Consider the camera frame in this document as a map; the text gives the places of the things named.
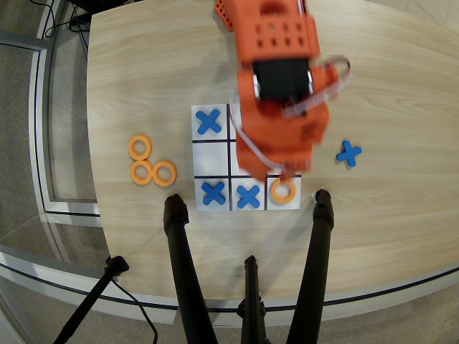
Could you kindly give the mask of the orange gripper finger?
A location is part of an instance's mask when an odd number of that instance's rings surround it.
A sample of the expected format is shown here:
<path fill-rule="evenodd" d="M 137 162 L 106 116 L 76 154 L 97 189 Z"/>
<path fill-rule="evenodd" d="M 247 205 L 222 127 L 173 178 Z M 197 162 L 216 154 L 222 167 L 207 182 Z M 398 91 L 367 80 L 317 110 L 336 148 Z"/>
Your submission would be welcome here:
<path fill-rule="evenodd" d="M 258 181 L 266 181 L 268 168 L 262 163 L 240 164 L 240 170 L 246 171 L 247 175 L 251 175 Z"/>
<path fill-rule="evenodd" d="M 310 169 L 311 161 L 309 159 L 286 161 L 276 166 L 273 169 L 272 174 L 279 175 L 281 180 L 288 180 L 295 177 L 296 175 L 307 173 L 310 171 Z"/>

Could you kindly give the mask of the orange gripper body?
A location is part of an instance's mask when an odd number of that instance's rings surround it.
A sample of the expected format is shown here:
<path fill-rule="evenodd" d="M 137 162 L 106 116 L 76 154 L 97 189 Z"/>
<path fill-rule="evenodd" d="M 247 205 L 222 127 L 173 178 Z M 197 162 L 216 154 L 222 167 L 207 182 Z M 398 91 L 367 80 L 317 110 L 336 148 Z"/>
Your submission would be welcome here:
<path fill-rule="evenodd" d="M 328 126 L 328 105 L 322 103 L 303 116 L 287 118 L 279 104 L 255 99 L 251 70 L 238 70 L 237 82 L 243 132 L 271 161 L 307 171 L 313 146 L 321 143 Z"/>

